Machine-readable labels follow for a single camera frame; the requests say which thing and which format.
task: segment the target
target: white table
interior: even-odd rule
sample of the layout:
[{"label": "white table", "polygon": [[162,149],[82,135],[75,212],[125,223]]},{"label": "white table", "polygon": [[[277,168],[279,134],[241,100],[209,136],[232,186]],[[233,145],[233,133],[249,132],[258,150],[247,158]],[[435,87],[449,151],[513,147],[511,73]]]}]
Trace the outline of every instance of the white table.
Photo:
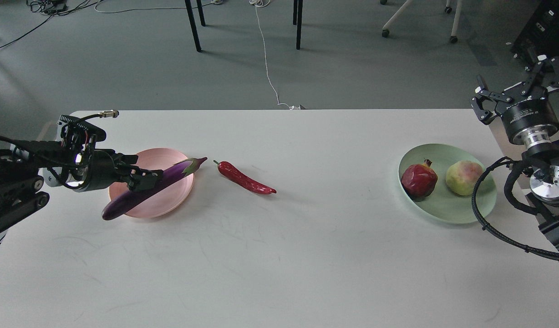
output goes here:
[{"label": "white table", "polygon": [[[398,185],[398,161],[420,144],[500,158],[469,109],[123,111],[91,122],[107,132],[100,148],[170,147],[209,162],[183,205],[154,220],[106,222],[106,190],[45,187],[49,204],[0,248],[0,328],[559,328],[558,263],[477,223],[425,218]],[[278,194],[238,187],[211,159]],[[506,175],[494,172],[498,186]],[[554,249],[502,193],[488,220]]]}]

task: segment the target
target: gray floor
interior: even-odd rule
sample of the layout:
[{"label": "gray floor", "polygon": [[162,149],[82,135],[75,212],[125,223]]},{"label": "gray floor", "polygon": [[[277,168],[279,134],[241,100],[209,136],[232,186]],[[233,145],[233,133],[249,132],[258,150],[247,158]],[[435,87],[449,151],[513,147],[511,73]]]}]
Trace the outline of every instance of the gray floor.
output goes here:
[{"label": "gray floor", "polygon": [[[539,0],[465,1],[456,44],[445,0],[414,2],[384,39],[381,28],[402,3],[305,0],[299,51],[292,0],[257,12],[248,0],[205,6],[201,53],[185,10],[90,7],[53,17],[0,50],[0,134],[54,139],[48,124],[76,110],[468,108],[477,74],[492,91],[525,78],[507,43]],[[98,9],[144,6],[184,2],[106,0]],[[256,14],[269,77],[287,105],[269,85]],[[45,19],[23,0],[0,0],[0,46]],[[559,93],[551,102],[559,116]]]}]

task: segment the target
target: eggplant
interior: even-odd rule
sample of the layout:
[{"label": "eggplant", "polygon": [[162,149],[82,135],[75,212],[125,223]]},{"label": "eggplant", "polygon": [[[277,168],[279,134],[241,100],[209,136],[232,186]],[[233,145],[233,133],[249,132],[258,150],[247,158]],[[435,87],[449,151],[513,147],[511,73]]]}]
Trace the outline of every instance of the eggplant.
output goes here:
[{"label": "eggplant", "polygon": [[151,196],[156,195],[159,191],[165,189],[169,185],[180,181],[184,177],[193,174],[200,168],[201,164],[207,160],[206,157],[203,158],[187,158],[182,160],[170,168],[167,168],[163,172],[163,178],[156,183],[154,188],[142,190],[142,191],[131,191],[126,190],[125,193],[117,196],[111,202],[109,202],[105,208],[102,210],[102,218],[104,220],[113,220],[120,215],[125,214],[128,210],[136,207],[138,204],[142,203]]}]

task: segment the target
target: white cable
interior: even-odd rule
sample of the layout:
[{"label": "white cable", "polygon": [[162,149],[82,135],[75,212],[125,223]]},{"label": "white cable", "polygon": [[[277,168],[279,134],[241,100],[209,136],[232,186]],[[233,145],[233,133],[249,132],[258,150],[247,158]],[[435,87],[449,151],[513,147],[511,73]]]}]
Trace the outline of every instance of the white cable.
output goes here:
[{"label": "white cable", "polygon": [[278,92],[276,91],[274,85],[271,83],[271,78],[269,77],[269,68],[267,67],[267,50],[265,49],[265,37],[263,36],[263,31],[261,30],[261,22],[259,22],[259,14],[257,13],[257,8],[261,7],[255,6],[255,15],[257,16],[257,26],[259,27],[259,33],[261,33],[261,39],[263,40],[263,57],[265,58],[265,74],[267,75],[267,81],[269,81],[271,89],[273,89],[275,92],[275,99],[278,101],[278,106],[286,105],[289,109],[294,109],[294,106],[290,106],[286,103],[280,102],[280,96],[278,95]]},{"label": "white cable", "polygon": [[269,5],[270,2],[271,0],[267,0],[267,3],[263,4],[263,0],[249,0],[249,4],[254,5],[257,8],[267,7],[267,5]]}]

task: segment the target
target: white chair leg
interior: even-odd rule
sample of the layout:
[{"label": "white chair leg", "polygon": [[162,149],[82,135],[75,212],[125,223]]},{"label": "white chair leg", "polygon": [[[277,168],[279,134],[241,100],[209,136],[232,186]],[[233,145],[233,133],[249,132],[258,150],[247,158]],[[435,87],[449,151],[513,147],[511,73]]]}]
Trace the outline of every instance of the white chair leg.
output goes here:
[{"label": "white chair leg", "polygon": [[446,13],[451,13],[452,12],[452,0],[447,0],[446,1],[446,8],[443,9],[444,12]]},{"label": "white chair leg", "polygon": [[456,37],[458,33],[458,25],[460,24],[461,4],[462,0],[458,0],[458,4],[456,6],[456,16],[454,17],[454,26],[452,28],[452,36]]},{"label": "white chair leg", "polygon": [[394,13],[394,15],[392,15],[392,17],[388,20],[388,22],[385,23],[385,25],[383,26],[383,29],[388,30],[390,25],[393,24],[394,21],[405,11],[407,6],[409,6],[411,4],[411,2],[413,2],[413,0],[405,1],[405,3],[399,8],[399,10],[397,10],[396,13]]}]

